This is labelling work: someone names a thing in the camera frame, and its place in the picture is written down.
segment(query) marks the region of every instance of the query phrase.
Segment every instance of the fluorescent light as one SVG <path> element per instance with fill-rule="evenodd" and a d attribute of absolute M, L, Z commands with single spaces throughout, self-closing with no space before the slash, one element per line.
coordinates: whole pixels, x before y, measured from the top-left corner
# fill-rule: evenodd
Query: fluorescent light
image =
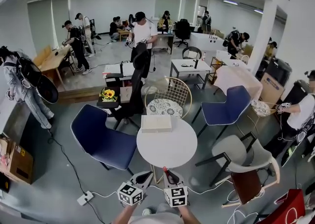
<path fill-rule="evenodd" d="M 259 10 L 259 9 L 255 9 L 254 11 L 256 11 L 257 13 L 259 13 L 259 14 L 264 14 L 261 10 Z"/>
<path fill-rule="evenodd" d="M 233 4 L 233 5 L 238 5 L 238 3 L 234 2 L 234 1 L 223 0 L 223 2 L 230 3 L 230 4 Z"/>

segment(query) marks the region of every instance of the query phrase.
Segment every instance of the white plug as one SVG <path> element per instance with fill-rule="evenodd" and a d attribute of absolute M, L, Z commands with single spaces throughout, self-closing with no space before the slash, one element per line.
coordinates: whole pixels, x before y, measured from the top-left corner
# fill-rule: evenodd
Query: white plug
<path fill-rule="evenodd" d="M 82 195 L 77 199 L 80 206 L 84 206 L 87 202 L 93 199 L 93 194 L 90 191 L 87 191 L 86 194 Z"/>

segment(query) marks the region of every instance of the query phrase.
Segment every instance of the gold wire chair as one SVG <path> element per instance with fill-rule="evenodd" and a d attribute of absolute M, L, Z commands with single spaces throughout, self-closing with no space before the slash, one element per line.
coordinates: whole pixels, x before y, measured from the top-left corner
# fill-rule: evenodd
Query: gold wire chair
<path fill-rule="evenodd" d="M 154 98 L 148 102 L 149 98 L 154 95 Z M 180 118 L 184 118 L 190 111 L 192 104 L 192 95 L 189 87 L 186 83 L 180 79 L 174 77 L 165 77 L 161 80 L 153 83 L 146 91 L 145 96 L 145 106 L 148 113 L 148 105 L 153 100 L 158 100 L 167 103 L 168 105 L 172 101 L 176 103 L 176 106 L 179 106 L 182 110 L 179 112 Z"/>

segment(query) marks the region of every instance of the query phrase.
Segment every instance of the blue upholstered chair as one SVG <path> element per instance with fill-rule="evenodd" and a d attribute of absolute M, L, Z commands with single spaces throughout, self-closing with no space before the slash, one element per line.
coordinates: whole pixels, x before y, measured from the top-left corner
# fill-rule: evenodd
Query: blue upholstered chair
<path fill-rule="evenodd" d="M 137 147 L 136 136 L 110 128 L 105 123 L 107 113 L 97 107 L 84 105 L 71 123 L 72 133 L 84 152 L 106 165 L 127 170 Z"/>
<path fill-rule="evenodd" d="M 227 126 L 234 124 L 251 103 L 251 96 L 244 86 L 229 88 L 225 102 L 202 102 L 192 124 L 202 110 L 206 124 L 197 137 L 209 126 L 225 125 L 217 139 L 223 134 Z"/>

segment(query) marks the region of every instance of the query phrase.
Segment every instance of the pink cloth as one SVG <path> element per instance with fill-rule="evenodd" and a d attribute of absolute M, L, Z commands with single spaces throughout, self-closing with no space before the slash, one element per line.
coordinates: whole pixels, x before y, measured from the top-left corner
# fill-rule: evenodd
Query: pink cloth
<path fill-rule="evenodd" d="M 214 83 L 226 95 L 228 88 L 244 86 L 251 98 L 258 100 L 262 91 L 262 84 L 247 69 L 238 66 L 223 65 L 217 70 Z"/>

